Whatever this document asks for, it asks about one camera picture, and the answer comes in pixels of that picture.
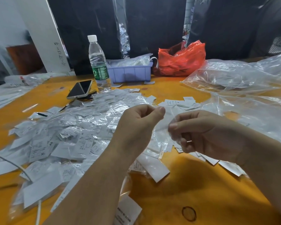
water bottle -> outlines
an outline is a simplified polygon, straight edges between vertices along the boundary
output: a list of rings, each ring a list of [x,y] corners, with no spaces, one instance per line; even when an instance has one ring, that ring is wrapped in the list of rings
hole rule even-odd
[[[97,42],[96,35],[88,35],[87,38],[90,42],[88,56],[92,65],[99,92],[107,92],[111,89],[111,85],[104,52]]]

person's right arm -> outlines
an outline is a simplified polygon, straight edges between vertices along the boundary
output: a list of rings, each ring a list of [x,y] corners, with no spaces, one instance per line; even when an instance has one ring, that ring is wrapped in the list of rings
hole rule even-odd
[[[179,114],[168,131],[184,152],[237,163],[281,213],[281,143],[207,111]]]

smartphone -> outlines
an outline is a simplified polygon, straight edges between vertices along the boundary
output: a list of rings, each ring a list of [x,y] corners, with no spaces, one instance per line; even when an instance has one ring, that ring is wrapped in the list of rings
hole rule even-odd
[[[90,87],[92,86],[92,83],[92,80],[81,81],[76,83],[70,93],[68,94],[67,99],[71,100],[87,96],[90,92]]]

power cord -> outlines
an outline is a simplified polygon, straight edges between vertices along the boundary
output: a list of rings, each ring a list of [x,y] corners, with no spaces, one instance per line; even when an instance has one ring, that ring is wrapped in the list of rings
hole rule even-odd
[[[0,155],[0,159],[3,159],[4,161],[7,161],[7,162],[11,163],[12,165],[18,167],[21,171],[23,171],[23,173],[26,175],[26,177],[29,179],[29,181],[33,182],[32,179],[30,178],[30,176],[27,174],[27,172],[25,171],[25,169],[22,166],[15,164],[14,162],[2,157],[1,155]],[[41,206],[42,206],[42,201],[39,200],[38,207],[37,207],[37,219],[36,219],[35,225],[39,225],[39,220],[41,217]]]

purple bin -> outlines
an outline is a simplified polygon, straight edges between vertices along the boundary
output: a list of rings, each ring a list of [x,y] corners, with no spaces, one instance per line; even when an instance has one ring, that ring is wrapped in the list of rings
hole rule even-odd
[[[150,61],[149,65],[108,67],[107,69],[113,83],[151,81],[152,65],[153,61]]]

